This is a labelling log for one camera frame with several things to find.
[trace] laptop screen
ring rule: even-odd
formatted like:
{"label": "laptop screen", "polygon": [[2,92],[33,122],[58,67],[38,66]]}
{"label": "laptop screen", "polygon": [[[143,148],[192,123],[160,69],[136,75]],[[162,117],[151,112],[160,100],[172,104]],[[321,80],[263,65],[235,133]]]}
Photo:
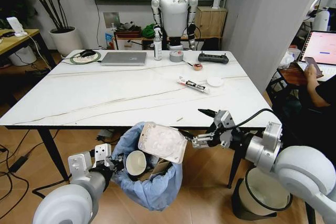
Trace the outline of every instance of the laptop screen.
{"label": "laptop screen", "polygon": [[311,31],[301,53],[301,61],[312,57],[316,63],[336,65],[336,33]]}

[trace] white lid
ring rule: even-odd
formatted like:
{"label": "white lid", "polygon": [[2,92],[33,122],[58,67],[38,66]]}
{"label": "white lid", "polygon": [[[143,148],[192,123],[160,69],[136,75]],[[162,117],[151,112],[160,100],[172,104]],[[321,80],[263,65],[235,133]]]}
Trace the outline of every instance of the white lid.
{"label": "white lid", "polygon": [[220,87],[224,83],[224,81],[219,77],[208,77],[206,82],[213,87]]}

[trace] smartphone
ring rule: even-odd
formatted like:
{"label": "smartphone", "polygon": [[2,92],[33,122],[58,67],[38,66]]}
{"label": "smartphone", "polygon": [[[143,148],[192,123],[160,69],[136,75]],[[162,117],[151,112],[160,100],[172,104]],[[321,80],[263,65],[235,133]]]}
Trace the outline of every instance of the smartphone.
{"label": "smartphone", "polygon": [[322,77],[323,76],[323,73],[322,71],[320,70],[319,66],[316,64],[316,61],[314,58],[312,57],[305,57],[304,59],[307,63],[307,65],[310,65],[310,64],[313,64],[314,67],[316,68],[316,77],[319,78],[319,77]]}

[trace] paper cup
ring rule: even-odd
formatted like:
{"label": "paper cup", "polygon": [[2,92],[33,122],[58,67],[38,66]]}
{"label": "paper cup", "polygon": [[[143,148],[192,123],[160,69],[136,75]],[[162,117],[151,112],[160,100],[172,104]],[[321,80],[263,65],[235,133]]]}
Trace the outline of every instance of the paper cup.
{"label": "paper cup", "polygon": [[131,152],[126,159],[126,169],[132,176],[142,174],[146,169],[147,161],[142,151]]}

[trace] power adapter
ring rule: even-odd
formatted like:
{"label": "power adapter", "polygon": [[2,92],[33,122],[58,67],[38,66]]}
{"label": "power adapter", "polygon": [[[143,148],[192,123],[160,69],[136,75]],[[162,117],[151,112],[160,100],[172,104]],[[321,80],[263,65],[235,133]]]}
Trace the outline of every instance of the power adapter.
{"label": "power adapter", "polygon": [[11,165],[11,167],[9,168],[9,172],[10,173],[17,172],[27,160],[28,160],[28,156],[19,157],[18,160],[15,161],[13,165]]}

